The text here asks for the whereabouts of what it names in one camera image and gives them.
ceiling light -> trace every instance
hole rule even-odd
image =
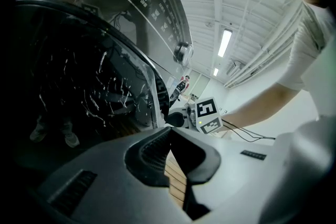
[[[221,57],[224,56],[224,53],[225,53],[226,48],[227,48],[227,45],[229,44],[229,41],[231,39],[231,35],[232,35],[232,31],[230,31],[230,30],[224,30],[221,46],[220,46],[219,52],[218,52],[219,56],[221,56]]]

black cable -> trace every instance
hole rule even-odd
[[[275,140],[274,137],[263,136],[263,135],[261,135],[261,134],[257,134],[257,133],[251,132],[251,131],[249,131],[249,130],[247,130],[247,129],[239,128],[239,127],[237,127],[236,125],[234,125],[234,124],[232,124],[232,123],[229,123],[229,122],[227,122],[227,121],[225,121],[225,120],[223,120],[223,119],[222,119],[222,121],[224,121],[224,122],[227,123],[227,124],[232,125],[234,128],[237,128],[237,129],[243,131],[244,133],[247,133],[247,134],[248,134],[249,136],[251,136],[252,138],[258,138],[258,137],[252,136],[250,133],[253,133],[253,134],[255,134],[255,135],[259,135],[259,136],[261,136],[261,137],[264,138],[264,139]]]
[[[255,139],[255,140],[253,140],[253,141],[249,141],[249,140],[243,138],[240,134],[238,134],[235,130],[231,129],[229,126],[225,126],[225,125],[223,125],[223,126],[224,126],[224,127],[227,127],[227,128],[230,129],[231,131],[235,132],[241,139],[245,140],[246,142],[253,143],[253,142],[256,142],[256,141],[258,141],[258,140],[260,140],[260,139],[263,139],[262,137],[260,137],[260,138],[257,138],[257,139]]]

